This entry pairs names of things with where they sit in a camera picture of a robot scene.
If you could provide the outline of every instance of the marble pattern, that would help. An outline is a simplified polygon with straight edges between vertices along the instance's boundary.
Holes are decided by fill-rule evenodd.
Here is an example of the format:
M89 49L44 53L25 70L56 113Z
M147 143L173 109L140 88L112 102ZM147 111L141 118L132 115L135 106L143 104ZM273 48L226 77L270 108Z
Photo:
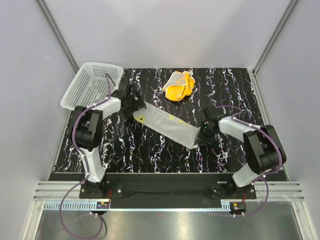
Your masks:
M190 97L180 102L165 98L162 86L174 71L193 71L196 81ZM125 69L122 80L134 84L143 99L199 127L202 108L234 105L245 113L241 120L263 123L253 86L245 68ZM169 138L115 113L104 120L101 163L109 173L214 173L234 172L245 163L241 142L224 134L212 145L187 149ZM83 172L80 157L65 137L54 172Z

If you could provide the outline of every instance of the wall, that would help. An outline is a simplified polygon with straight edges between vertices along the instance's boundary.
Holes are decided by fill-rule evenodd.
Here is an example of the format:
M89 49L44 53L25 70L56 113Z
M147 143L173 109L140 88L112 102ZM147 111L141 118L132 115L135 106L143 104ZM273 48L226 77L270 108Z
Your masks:
M271 118L320 236L320 1L297 5L258 72Z
M46 0L77 63L253 68L290 0Z
M0 32L0 233L17 240L48 176L75 73L35 0L2 0Z

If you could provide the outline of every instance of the gray floor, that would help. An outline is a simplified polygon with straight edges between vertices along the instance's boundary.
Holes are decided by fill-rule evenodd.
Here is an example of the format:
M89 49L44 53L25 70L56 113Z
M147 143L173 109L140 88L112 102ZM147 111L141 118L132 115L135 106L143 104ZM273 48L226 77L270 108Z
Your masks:
M248 203L248 212L258 204ZM63 219L70 224L84 211L65 211ZM221 217L208 212L122 212L103 215L107 225L96 239L105 240L301 240L299 227L289 202L269 202L264 210L245 218ZM93 236L100 221L86 216L68 229L83 238ZM38 228L37 240L74 239L64 232L57 211L45 210Z

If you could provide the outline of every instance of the white plastic basket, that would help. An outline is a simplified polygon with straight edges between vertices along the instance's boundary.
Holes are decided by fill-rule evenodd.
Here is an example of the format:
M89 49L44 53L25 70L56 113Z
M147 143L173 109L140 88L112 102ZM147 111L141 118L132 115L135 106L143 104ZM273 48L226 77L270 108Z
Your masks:
M91 106L104 100L109 94L109 87L106 73L118 86L124 69L120 66L100 63L84 63L70 86L66 90L60 104L61 107L74 110L76 106ZM115 90L113 83L110 83L111 93Z

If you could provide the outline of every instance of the yellow cloth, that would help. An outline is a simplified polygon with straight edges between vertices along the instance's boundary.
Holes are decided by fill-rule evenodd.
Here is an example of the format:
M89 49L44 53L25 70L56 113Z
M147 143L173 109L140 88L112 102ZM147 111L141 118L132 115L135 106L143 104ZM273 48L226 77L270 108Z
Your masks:
M192 71L175 71L162 88L162 91L165 92L165 97L171 101L178 102L185 96L190 96L196 83L192 75Z

